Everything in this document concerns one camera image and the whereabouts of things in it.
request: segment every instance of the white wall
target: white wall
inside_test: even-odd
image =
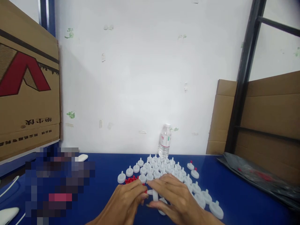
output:
[[[20,10],[39,23],[38,1],[39,0],[10,0]]]
[[[300,29],[299,0],[267,0],[265,18]],[[262,24],[250,81],[300,70],[300,38]]]
[[[217,82],[237,78],[251,3],[56,1],[62,147],[155,153],[163,124],[171,123],[179,130],[170,154],[205,154]],[[64,37],[68,28],[74,38]],[[184,42],[178,40],[184,34]]]

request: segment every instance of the white mouse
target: white mouse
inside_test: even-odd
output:
[[[18,214],[19,208],[8,208],[0,211],[0,225],[9,224],[10,221]]]
[[[83,161],[85,161],[87,158],[88,158],[88,155],[82,154],[82,155],[78,156],[78,161],[79,161],[79,162],[83,162]]]

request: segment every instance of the right hand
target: right hand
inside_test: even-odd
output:
[[[164,174],[159,179],[147,181],[147,184],[171,203],[167,205],[162,201],[152,201],[147,206],[163,211],[175,224],[223,224],[210,212],[202,209],[188,187],[173,175]]]

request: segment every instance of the left hand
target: left hand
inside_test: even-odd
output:
[[[146,190],[139,179],[118,185],[99,216],[86,225],[132,225],[138,205],[149,197]]]

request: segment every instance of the bottle label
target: bottle label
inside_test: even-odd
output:
[[[163,146],[163,147],[170,147],[170,142],[171,142],[171,137],[170,136],[167,136],[167,135],[161,135],[160,136],[160,144]]]

